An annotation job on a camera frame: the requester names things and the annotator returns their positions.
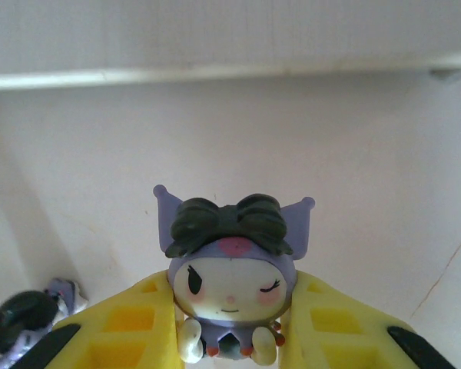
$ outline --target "yellow grid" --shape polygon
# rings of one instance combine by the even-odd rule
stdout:
[[[282,318],[283,369],[417,369],[387,333],[406,323],[299,272],[290,311]]]
[[[166,271],[55,326],[81,329],[48,369],[181,369],[174,295]]]

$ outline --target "rosy cheek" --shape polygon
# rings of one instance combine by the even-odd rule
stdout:
[[[186,287],[186,296],[187,296],[187,299],[195,304],[197,304],[198,302],[202,302],[203,299],[205,298],[205,290],[204,288],[200,288],[199,292],[197,294],[193,294],[191,291],[190,291],[190,288],[189,286]]]
[[[281,287],[278,286],[270,292],[258,291],[258,303],[260,303],[263,306],[270,306],[276,304],[280,300],[280,289]]]

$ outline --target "black rubber strip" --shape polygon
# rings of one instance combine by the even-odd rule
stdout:
[[[10,369],[45,369],[80,329],[80,324],[69,324],[46,334]]]
[[[388,333],[420,369],[455,369],[427,340],[401,327]]]

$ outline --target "purple toy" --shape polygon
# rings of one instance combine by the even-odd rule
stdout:
[[[290,307],[297,281],[294,260],[307,252],[312,198],[280,208],[253,194],[219,208],[182,201],[158,185],[161,250],[172,258],[167,279],[189,317],[178,332],[186,362],[209,356],[272,364],[278,319]]]
[[[53,278],[44,292],[25,291],[0,307],[0,369],[9,369],[58,321],[87,306],[74,281]]]

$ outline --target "figure hand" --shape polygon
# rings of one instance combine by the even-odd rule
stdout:
[[[261,366],[272,365],[277,359],[275,336],[267,327],[258,327],[253,332],[251,359]]]
[[[203,357],[203,344],[200,337],[200,323],[191,318],[184,321],[177,333],[177,350],[185,363],[194,364]]]

